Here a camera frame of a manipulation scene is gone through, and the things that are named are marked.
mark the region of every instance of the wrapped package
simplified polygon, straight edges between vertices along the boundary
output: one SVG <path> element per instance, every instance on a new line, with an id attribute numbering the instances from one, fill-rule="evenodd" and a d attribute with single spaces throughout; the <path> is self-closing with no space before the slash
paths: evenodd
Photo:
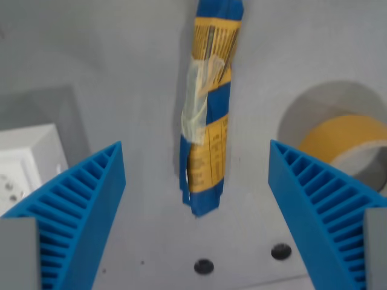
<path id="1" fill-rule="evenodd" d="M 180 189 L 196 216 L 218 208 L 223 192 L 231 62 L 242 15 L 241 0 L 198 5 L 180 139 Z"/>

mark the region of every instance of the tape roll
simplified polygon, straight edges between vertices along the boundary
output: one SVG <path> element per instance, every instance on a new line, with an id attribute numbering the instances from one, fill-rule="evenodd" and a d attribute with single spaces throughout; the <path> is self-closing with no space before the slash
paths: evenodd
<path id="1" fill-rule="evenodd" d="M 367 116 L 346 115 L 315 127 L 301 142 L 299 150 L 349 175 L 356 177 L 363 172 L 363 176 L 373 178 L 372 184 L 358 179 L 374 190 L 387 192 L 387 169 L 383 164 L 386 161 L 378 157 L 384 147 L 387 147 L 385 124 Z"/>

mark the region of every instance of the clear plastic tape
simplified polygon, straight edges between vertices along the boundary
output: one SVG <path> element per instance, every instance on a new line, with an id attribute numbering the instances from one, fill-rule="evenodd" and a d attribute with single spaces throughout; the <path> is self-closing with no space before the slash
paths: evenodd
<path id="1" fill-rule="evenodd" d="M 181 133 L 190 143 L 204 144 L 208 92 L 223 68 L 224 61 L 217 55 L 206 60 L 195 60 L 191 57 L 186 101 L 181 113 Z"/>

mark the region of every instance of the screw hole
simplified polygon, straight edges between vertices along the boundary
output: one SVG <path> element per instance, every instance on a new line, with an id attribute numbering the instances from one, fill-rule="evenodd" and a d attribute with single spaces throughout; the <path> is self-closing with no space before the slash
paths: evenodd
<path id="1" fill-rule="evenodd" d="M 5 189 L 8 190 L 8 191 L 11 191 L 11 190 L 13 190 L 13 185 L 11 183 L 7 182 L 5 184 Z"/>
<path id="2" fill-rule="evenodd" d="M 214 266 L 209 259 L 200 259 L 195 263 L 194 270 L 199 275 L 209 275 L 213 272 Z"/>
<path id="3" fill-rule="evenodd" d="M 286 243 L 278 243 L 272 248 L 272 257 L 278 261 L 283 261 L 291 255 L 291 248 Z"/>

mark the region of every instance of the white wall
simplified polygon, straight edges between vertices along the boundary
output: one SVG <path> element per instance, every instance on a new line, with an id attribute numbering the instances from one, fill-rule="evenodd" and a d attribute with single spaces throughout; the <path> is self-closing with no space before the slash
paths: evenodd
<path id="1" fill-rule="evenodd" d="M 269 140 L 296 145 L 332 109 L 386 116 L 386 1 L 246 0 L 224 195 L 194 219 L 175 171 L 196 5 L 0 4 L 0 95 L 71 85 L 92 150 L 123 141 L 128 186 L 95 289 L 235 289 L 306 274 L 267 185 Z M 290 260 L 271 258 L 276 242 L 292 246 Z M 194 273 L 201 257 L 213 275 Z"/>

